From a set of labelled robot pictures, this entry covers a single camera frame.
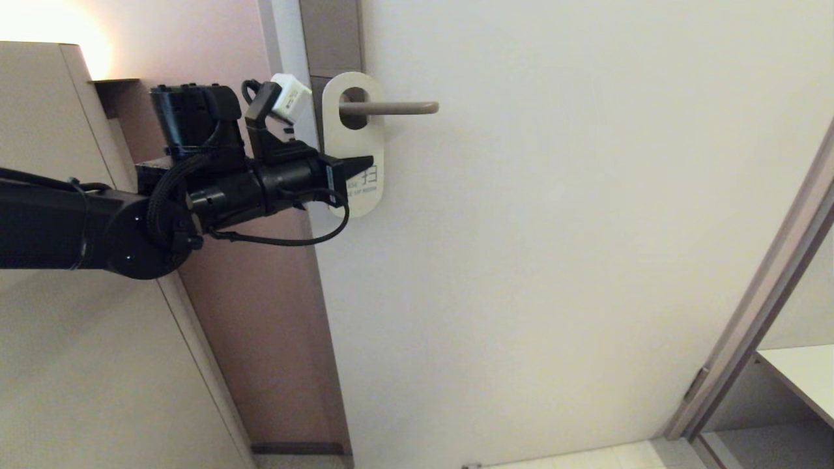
white shelf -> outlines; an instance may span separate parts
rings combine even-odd
[[[834,345],[759,350],[758,355],[829,426],[834,426]]]

floor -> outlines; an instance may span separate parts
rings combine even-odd
[[[834,438],[824,421],[805,421],[705,433],[711,452],[727,469],[831,469]]]
[[[336,456],[256,456],[259,469],[345,469]],[[492,469],[706,469],[683,440],[640,441],[533,461],[492,466]]]

pink wall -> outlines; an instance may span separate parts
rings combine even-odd
[[[162,156],[148,88],[221,83],[237,92],[242,80],[270,75],[255,0],[86,0],[77,6],[110,41],[106,78],[142,80],[118,105],[134,160]],[[304,238],[309,221],[288,210],[237,229]],[[314,251],[207,240],[180,274],[253,442],[347,445]]]

white connector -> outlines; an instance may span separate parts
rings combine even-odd
[[[288,73],[276,73],[270,81],[281,85],[281,94],[275,101],[272,112],[290,124],[295,124],[308,107],[313,92]]]

door handle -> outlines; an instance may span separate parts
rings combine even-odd
[[[339,103],[339,113],[349,116],[434,114],[440,110],[437,101],[416,103]]]

